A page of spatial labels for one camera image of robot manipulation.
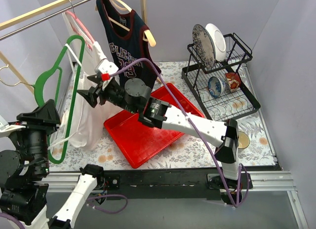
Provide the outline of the white tank top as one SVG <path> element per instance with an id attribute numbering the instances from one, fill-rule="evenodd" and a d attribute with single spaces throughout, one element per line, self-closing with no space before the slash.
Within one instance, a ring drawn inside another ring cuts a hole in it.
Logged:
<path id="1" fill-rule="evenodd" d="M 91 81 L 87 79 L 88 76 L 95 74 L 95 67 L 103 59 L 107 59 L 100 44 L 95 41 L 93 45 L 89 45 L 83 38 L 85 46 L 83 50 L 83 58 L 81 63 L 81 72 L 78 83 L 78 89 L 89 89 L 93 85 Z"/>
<path id="2" fill-rule="evenodd" d="M 62 116 L 61 128 L 64 130 L 66 129 L 69 112 L 70 109 L 67 109 Z M 83 148 L 84 150 L 94 149 L 103 135 L 103 123 L 115 113 L 115 106 L 109 102 L 92 108 L 83 97 L 76 94 L 69 143 L 73 147 Z M 65 140 L 66 137 L 63 134 L 63 137 L 52 142 L 49 149 L 61 145 L 60 143 Z"/>

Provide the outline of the green plastic hanger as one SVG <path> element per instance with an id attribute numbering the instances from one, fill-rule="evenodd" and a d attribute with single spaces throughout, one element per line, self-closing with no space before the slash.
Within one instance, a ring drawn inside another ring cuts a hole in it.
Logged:
<path id="1" fill-rule="evenodd" d="M 80 43 L 79 55 L 76 55 L 73 52 L 73 50 L 71 50 L 71 47 L 70 47 L 70 44 L 75 40 L 79 40 L 79 43 Z M 39 106 L 42 106 L 44 104 L 43 92 L 44 92 L 45 84 L 48 81 L 48 79 L 55 74 L 55 72 L 59 72 L 54 100 L 56 102 L 59 102 L 60 110 L 63 110 L 64 109 L 63 104 L 65 104 L 65 100 L 66 100 L 68 91 L 65 90 L 65 92 L 62 96 L 59 94 L 60 93 L 60 85 L 61 85 L 61 81 L 62 81 L 62 75 L 63 75 L 63 69 L 60 67 L 60 64 L 61 64 L 65 55 L 68 56 L 68 60 L 70 63 L 72 63 L 72 60 L 71 60 L 72 57 L 74 57 L 76 59 L 78 66 L 77 66 L 76 70 L 73 70 L 75 72 L 73 74 L 75 86 L 73 88 L 72 100 L 71 100 L 71 104 L 70 104 L 70 112 L 69 112 L 68 120 L 66 122 L 66 129 L 64 131 L 66 140 L 60 143 L 63 148 L 62 148 L 62 152 L 61 152 L 59 159 L 55 159 L 51 152 L 48 153 L 48 159 L 53 164 L 61 164 L 64 161 L 65 156 L 66 156 L 68 142 L 69 142 L 69 138 L 70 138 L 71 121 L 73 120 L 74 106 L 75 106 L 75 100 L 76 100 L 76 91 L 78 88 L 79 76 L 81 73 L 81 65 L 82 65 L 82 61 L 83 61 L 84 48 L 85 48 L 85 41 L 84 41 L 83 37 L 80 35 L 71 35 L 67 39 L 63 48 L 61 49 L 61 51 L 60 51 L 59 55 L 57 56 L 57 59 L 54 62 L 53 66 L 50 69 L 48 69 L 47 71 L 40 74 L 38 76 L 35 84 L 33 85 L 35 101 Z"/>

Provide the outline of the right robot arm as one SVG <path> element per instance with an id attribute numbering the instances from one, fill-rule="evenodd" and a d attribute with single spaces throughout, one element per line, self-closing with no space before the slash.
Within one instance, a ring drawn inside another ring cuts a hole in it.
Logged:
<path id="1" fill-rule="evenodd" d="M 114 78 L 103 81 L 100 75 L 89 76 L 96 86 L 77 90 L 93 108 L 110 102 L 130 113 L 138 114 L 138 120 L 150 128 L 175 130 L 206 140 L 215 147 L 213 152 L 221 162 L 223 181 L 229 188 L 241 183 L 238 159 L 238 124 L 234 119 L 213 121 L 196 116 L 176 106 L 151 96 L 151 89 L 139 78 L 128 80 L 121 87 Z"/>

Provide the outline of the pink plastic hanger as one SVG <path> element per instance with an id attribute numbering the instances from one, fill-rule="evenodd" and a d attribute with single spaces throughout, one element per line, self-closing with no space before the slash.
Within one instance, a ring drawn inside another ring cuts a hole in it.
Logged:
<path id="1" fill-rule="evenodd" d="M 69 10 L 62 13 L 66 27 L 69 30 L 70 35 L 76 34 L 82 36 L 89 45 L 93 45 L 95 40 L 85 27 L 85 25 L 79 20 L 76 15 Z"/>

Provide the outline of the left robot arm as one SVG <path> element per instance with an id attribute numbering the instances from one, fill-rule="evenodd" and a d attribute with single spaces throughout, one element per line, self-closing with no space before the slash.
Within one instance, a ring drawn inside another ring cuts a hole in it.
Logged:
<path id="1" fill-rule="evenodd" d="M 52 99 L 30 113 L 21 113 L 14 122 L 0 119 L 0 136 L 8 137 L 14 150 L 0 153 L 1 217 L 18 229 L 72 229 L 82 207 L 96 189 L 105 183 L 101 166 L 88 164 L 72 193 L 52 217 L 46 216 L 48 183 L 42 179 L 49 174 L 48 136 L 61 124 Z"/>

